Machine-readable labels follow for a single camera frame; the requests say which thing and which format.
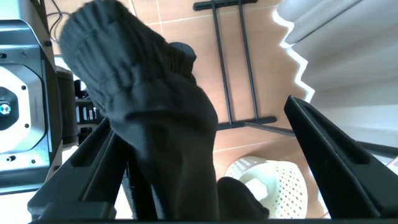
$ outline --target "metal frame stand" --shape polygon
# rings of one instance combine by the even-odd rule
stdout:
[[[213,17],[214,17],[214,23],[215,23],[215,29],[216,29],[217,45],[218,45],[218,53],[220,56],[220,66],[221,66],[224,91],[225,91],[225,101],[226,101],[226,107],[227,107],[227,111],[228,111],[228,123],[219,124],[218,130],[245,127],[245,123],[267,124],[267,123],[274,123],[277,121],[277,118],[275,116],[259,118],[257,99],[256,99],[256,91],[255,91],[255,87],[254,87],[254,78],[253,78],[253,73],[252,73],[252,69],[251,69],[248,37],[246,35],[246,28],[244,25],[244,16],[243,16],[243,4],[255,3],[255,2],[257,2],[257,0],[222,0],[222,1],[211,0],[211,1],[207,1],[207,2],[196,2],[193,5],[193,10],[195,10],[195,11],[200,11],[200,10],[204,10],[204,9],[212,9],[213,10]],[[231,103],[230,103],[230,98],[229,98],[228,82],[227,82],[227,76],[226,76],[225,65],[224,65],[223,48],[221,45],[220,28],[218,26],[218,18],[217,18],[217,10],[216,10],[219,7],[236,6],[236,5],[239,6],[239,15],[241,18],[244,50],[246,53],[246,63],[248,65],[250,89],[251,89],[251,96],[252,96],[253,110],[254,110],[254,119],[249,119],[249,120],[244,120],[244,121],[233,121],[233,118],[232,118],[232,109],[231,109]]]

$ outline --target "tile floor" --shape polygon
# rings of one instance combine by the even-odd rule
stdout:
[[[47,13],[55,12],[51,1],[46,1]],[[66,12],[73,12],[88,1],[56,0],[61,11]],[[214,104],[219,121],[228,121],[212,11],[193,11],[193,3],[201,0],[120,1],[169,42],[185,42],[193,47],[198,56],[193,74]],[[283,111],[284,103],[289,95],[304,98],[306,92],[294,82],[299,64],[279,46],[288,32],[286,27],[272,19],[272,13],[280,2],[281,0],[259,0],[255,4],[244,5],[244,15],[259,114],[276,116],[278,122],[272,125],[290,128]],[[49,24],[56,18],[50,17]],[[218,19],[233,117],[235,120],[253,118],[238,8],[231,6],[219,9]],[[60,53],[56,43],[54,52]],[[320,218],[325,214],[318,201],[318,187],[295,138],[252,128],[219,131],[214,148],[217,178],[223,176],[234,160],[245,155],[296,163],[302,170],[308,187],[307,218]]]

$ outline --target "curtain fold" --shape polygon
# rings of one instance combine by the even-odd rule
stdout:
[[[311,104],[352,138],[398,147],[398,1],[285,0]]]

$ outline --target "wire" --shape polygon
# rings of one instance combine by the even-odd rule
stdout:
[[[60,10],[60,8],[58,7],[57,3],[55,2],[55,0],[51,0],[51,1],[52,1],[52,4],[54,4],[54,6],[57,9],[57,11],[47,14],[47,18],[50,17],[50,16],[58,15],[58,19],[50,27],[50,30],[49,30],[50,38],[55,43],[59,44],[59,40],[58,40],[58,37],[57,37],[58,26],[59,26],[59,24],[61,23],[61,21],[63,19],[63,15],[70,16],[70,13],[69,12],[62,12]]]

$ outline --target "laundry basket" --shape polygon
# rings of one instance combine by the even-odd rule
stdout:
[[[232,163],[225,176],[244,183],[269,209],[270,218],[305,218],[307,214],[307,187],[292,162],[246,156]]]

